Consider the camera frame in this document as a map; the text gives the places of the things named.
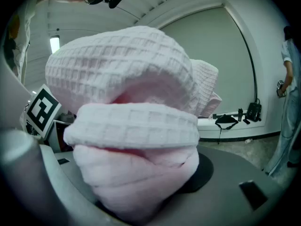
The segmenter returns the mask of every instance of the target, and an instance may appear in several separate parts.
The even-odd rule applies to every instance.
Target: floor
[[[216,142],[199,142],[199,145],[239,155],[261,170],[273,156],[278,138],[279,136],[268,137],[253,140],[248,144],[245,144],[244,141],[238,141],[221,142],[219,145]],[[284,163],[279,170],[275,171],[272,179],[286,189],[290,185],[296,171],[297,169],[287,168],[286,163]]]

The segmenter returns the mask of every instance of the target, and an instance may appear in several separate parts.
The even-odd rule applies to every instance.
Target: towel
[[[217,74],[146,26],[79,38],[50,56],[47,84],[77,115],[64,141],[84,181],[122,220],[146,224],[196,171],[197,116],[221,101]]]

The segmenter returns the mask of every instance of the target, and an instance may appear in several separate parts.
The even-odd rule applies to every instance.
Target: white wall
[[[222,98],[215,113],[247,110],[254,101],[251,59],[244,39],[225,8],[213,8],[181,18],[161,29],[174,38],[189,58],[219,70],[214,92]]]
[[[157,28],[191,13],[223,4],[238,24],[250,48],[262,104],[262,121],[246,125],[240,122],[221,138],[247,137],[280,131],[284,99],[276,96],[276,84],[285,78],[281,58],[283,28],[287,21],[270,0],[169,0],[145,15],[136,25]],[[214,121],[199,119],[201,137],[218,138]]]

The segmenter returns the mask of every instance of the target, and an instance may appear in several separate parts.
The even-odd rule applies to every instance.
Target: ceiling
[[[103,2],[87,5],[49,0],[39,4],[30,25],[25,87],[32,93],[46,83],[45,65],[51,54],[50,36],[59,35],[62,46],[79,37],[130,27],[165,1],[122,0],[114,9]]]

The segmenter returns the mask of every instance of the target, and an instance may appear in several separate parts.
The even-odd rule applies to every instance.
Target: fluorescent light
[[[50,38],[50,46],[51,46],[51,51],[54,54],[56,51],[60,49],[60,37],[59,36],[54,36]]]

